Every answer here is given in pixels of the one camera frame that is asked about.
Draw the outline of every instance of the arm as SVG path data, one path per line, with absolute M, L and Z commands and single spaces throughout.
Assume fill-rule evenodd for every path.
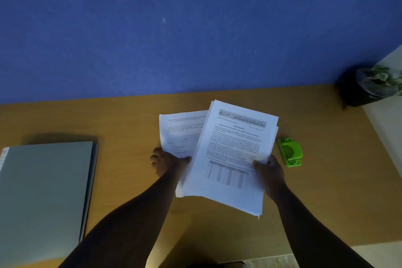
M 253 165 L 268 196 L 278 206 L 287 239 L 300 268 L 373 268 L 320 223 L 289 190 L 283 169 L 273 155 L 267 165 L 257 161 Z
M 145 267 L 190 160 L 156 148 L 151 161 L 160 178 L 103 218 L 59 268 Z

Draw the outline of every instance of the hand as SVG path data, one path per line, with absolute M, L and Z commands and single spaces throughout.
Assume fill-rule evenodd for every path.
M 263 181 L 265 191 L 269 198 L 276 201 L 279 191 L 283 187 L 286 187 L 285 174 L 278 160 L 274 155 L 271 155 L 266 165 L 254 160 L 253 166 Z
M 163 151 L 161 147 L 157 147 L 153 150 L 150 160 L 152 161 L 152 167 L 156 168 L 156 174 L 161 177 L 168 170 L 178 171 L 181 175 L 187 164 L 190 163 L 191 157 L 177 158 L 171 153 Z

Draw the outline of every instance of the stack of papers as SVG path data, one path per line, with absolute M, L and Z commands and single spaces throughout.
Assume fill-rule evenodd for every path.
M 162 149 L 193 160 L 176 197 L 203 196 L 255 216 L 264 188 L 252 161 L 268 162 L 278 117 L 213 101 L 209 110 L 159 115 Z

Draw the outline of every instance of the forearm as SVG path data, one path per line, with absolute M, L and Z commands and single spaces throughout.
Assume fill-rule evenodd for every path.
M 144 193 L 100 221 L 60 266 L 144 267 L 182 174 L 167 171 Z
M 274 201 L 300 268 L 372 267 L 320 223 L 285 184 Z

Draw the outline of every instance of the tabletop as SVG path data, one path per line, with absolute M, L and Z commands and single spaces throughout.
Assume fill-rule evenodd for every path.
M 303 149 L 285 168 L 290 189 L 349 245 L 402 239 L 402 180 L 362 108 L 342 111 L 331 85 L 79 99 L 0 106 L 0 146 L 99 143 L 87 229 L 146 190 L 157 176 L 158 116 L 206 110 L 212 100 L 279 117 L 277 137 Z M 273 154 L 279 158 L 275 144 Z M 291 253 L 275 204 L 257 217 L 202 197 L 175 198 L 149 268 Z M 24 267 L 57 267 L 50 260 Z

